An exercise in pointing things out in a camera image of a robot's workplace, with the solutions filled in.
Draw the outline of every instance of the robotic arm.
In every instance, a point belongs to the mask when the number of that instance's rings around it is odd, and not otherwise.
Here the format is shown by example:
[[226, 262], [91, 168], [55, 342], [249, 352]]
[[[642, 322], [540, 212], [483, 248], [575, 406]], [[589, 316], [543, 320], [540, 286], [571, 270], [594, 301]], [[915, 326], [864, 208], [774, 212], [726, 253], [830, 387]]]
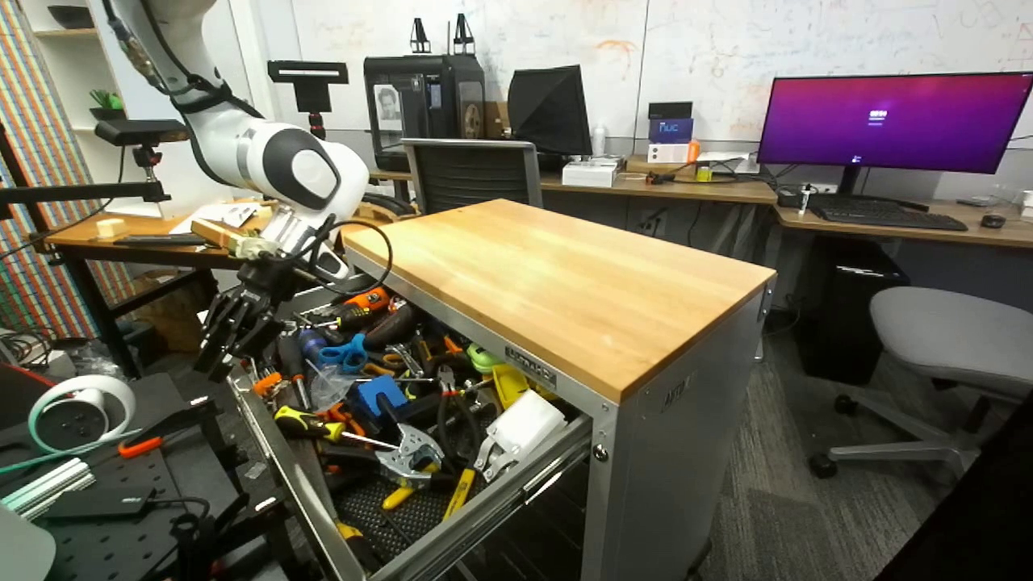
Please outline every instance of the robotic arm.
[[284, 199], [293, 220], [281, 245], [326, 220], [348, 220], [367, 184], [365, 160], [315, 134], [267, 121], [233, 98], [203, 49], [203, 16], [216, 0], [102, 0], [102, 13], [132, 67], [159, 88], [190, 125], [198, 164], [222, 184]]

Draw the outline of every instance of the office chair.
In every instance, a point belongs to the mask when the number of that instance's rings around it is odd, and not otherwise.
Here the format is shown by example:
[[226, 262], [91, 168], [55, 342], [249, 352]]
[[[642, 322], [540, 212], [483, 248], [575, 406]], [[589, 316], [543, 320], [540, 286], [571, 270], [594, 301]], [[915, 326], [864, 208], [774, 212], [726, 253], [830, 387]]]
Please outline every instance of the office chair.
[[403, 137], [417, 205], [439, 212], [477, 199], [543, 205], [540, 155], [515, 137]]
[[839, 461], [946, 461], [964, 473], [979, 454], [972, 433], [988, 404], [1021, 404], [1033, 391], [1033, 314], [932, 286], [878, 291], [869, 310], [887, 356], [930, 378], [932, 387], [972, 387], [979, 401], [952, 437], [886, 404], [876, 391], [849, 391], [837, 396], [839, 414], [863, 406], [915, 441], [837, 446], [810, 454], [810, 470], [830, 478]]

